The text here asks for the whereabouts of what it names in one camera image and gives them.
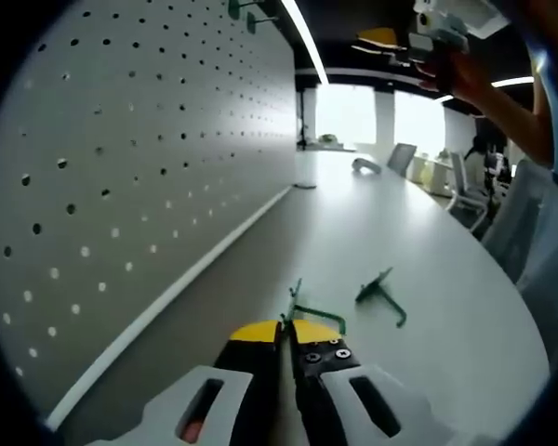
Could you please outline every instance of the desk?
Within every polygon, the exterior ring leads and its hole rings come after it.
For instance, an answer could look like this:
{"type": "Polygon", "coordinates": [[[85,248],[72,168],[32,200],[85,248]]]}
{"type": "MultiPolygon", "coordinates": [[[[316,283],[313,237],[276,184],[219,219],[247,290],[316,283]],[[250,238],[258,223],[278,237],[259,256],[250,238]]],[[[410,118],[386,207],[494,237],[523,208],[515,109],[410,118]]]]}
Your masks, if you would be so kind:
{"type": "MultiPolygon", "coordinates": [[[[522,298],[425,192],[386,167],[354,173],[354,158],[322,153],[318,188],[289,192],[145,330],[64,422],[67,444],[129,430],[150,398],[212,363],[234,329],[277,319],[298,277],[301,302],[343,316],[357,358],[423,392],[437,418],[494,436],[512,429],[549,374],[522,298]],[[386,304],[353,301],[390,266],[387,284],[408,314],[401,329],[386,304]]],[[[284,366],[274,444],[305,445],[287,356],[284,366]]]]}

